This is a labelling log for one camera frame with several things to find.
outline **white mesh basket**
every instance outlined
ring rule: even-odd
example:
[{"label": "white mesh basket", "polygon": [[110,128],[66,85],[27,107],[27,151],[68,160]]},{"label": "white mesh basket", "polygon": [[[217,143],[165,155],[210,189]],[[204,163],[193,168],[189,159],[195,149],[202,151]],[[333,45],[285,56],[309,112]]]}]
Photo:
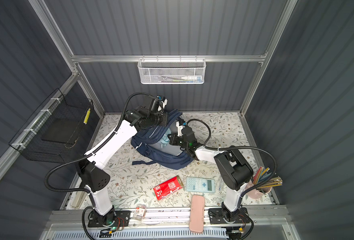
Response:
[{"label": "white mesh basket", "polygon": [[206,62],[138,61],[142,84],[203,84]]}]

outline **light blue cloth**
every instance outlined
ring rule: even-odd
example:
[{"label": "light blue cloth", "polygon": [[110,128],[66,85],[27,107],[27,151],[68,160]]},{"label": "light blue cloth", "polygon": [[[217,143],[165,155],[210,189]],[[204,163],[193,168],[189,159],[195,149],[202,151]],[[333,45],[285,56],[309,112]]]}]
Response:
[{"label": "light blue cloth", "polygon": [[158,141],[161,144],[161,148],[165,147],[166,145],[169,144],[170,140],[168,138],[168,134],[171,134],[170,128],[168,128],[165,132],[165,134],[162,136],[160,141]]}]

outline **backpack strap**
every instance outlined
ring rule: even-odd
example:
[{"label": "backpack strap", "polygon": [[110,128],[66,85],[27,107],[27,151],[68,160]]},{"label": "backpack strap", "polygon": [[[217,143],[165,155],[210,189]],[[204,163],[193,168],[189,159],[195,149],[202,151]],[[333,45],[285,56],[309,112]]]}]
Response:
[{"label": "backpack strap", "polygon": [[146,164],[146,165],[151,165],[157,163],[156,161],[150,161],[150,162],[145,162],[143,160],[141,161],[133,161],[131,164],[132,165],[139,165],[139,164]]}]

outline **table surface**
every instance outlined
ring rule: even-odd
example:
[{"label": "table surface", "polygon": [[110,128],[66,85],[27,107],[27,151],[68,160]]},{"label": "table surface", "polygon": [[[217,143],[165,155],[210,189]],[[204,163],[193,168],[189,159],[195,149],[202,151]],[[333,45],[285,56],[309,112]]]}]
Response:
[{"label": "table surface", "polygon": [[[242,128],[240,119],[237,113],[184,113],[181,116],[185,121],[192,118],[197,118],[209,125],[212,131],[212,137],[208,141],[208,146],[213,147],[228,147],[231,145],[242,146],[249,145]],[[97,137],[93,143],[95,146],[107,134],[112,131],[120,118],[120,115],[109,114],[105,115]],[[199,142],[204,142],[208,137],[207,128],[200,122],[190,122],[189,126],[195,132],[195,136]],[[258,167],[254,156],[250,150],[243,149],[242,155],[252,166],[254,172]],[[180,170],[173,170],[161,166],[153,165],[131,165],[132,161],[144,160],[151,161],[149,158],[139,154],[134,147],[131,146],[130,140],[125,142],[123,146],[109,160],[104,168],[110,175],[110,183],[108,192],[110,199],[116,209],[135,208],[137,204],[144,204],[147,207],[190,207],[192,195],[203,195],[205,197],[205,206],[220,206],[225,198],[226,185],[221,191],[218,191],[218,178],[220,173],[215,164],[207,161],[194,160],[187,167]],[[170,194],[168,197],[158,201],[155,197],[153,187],[158,184],[179,175],[184,184],[186,177],[203,177],[214,179],[216,184],[215,193],[199,193],[187,192],[184,189]],[[69,203],[66,209],[76,209],[71,207],[75,198],[75,192],[70,195]],[[272,204],[268,195],[259,199],[251,199],[247,195],[243,198],[243,205],[266,205]],[[87,197],[77,209],[84,209],[86,206],[91,206],[91,202]]]}]

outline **red package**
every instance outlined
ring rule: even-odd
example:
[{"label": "red package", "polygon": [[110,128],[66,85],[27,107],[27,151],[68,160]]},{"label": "red package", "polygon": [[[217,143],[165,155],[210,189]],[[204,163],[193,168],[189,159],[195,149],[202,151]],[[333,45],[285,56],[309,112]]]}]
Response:
[{"label": "red package", "polygon": [[155,195],[158,200],[163,199],[164,197],[168,196],[169,194],[178,191],[184,185],[179,176],[175,176],[172,179],[167,180],[166,182],[161,183],[158,186],[153,188]]}]

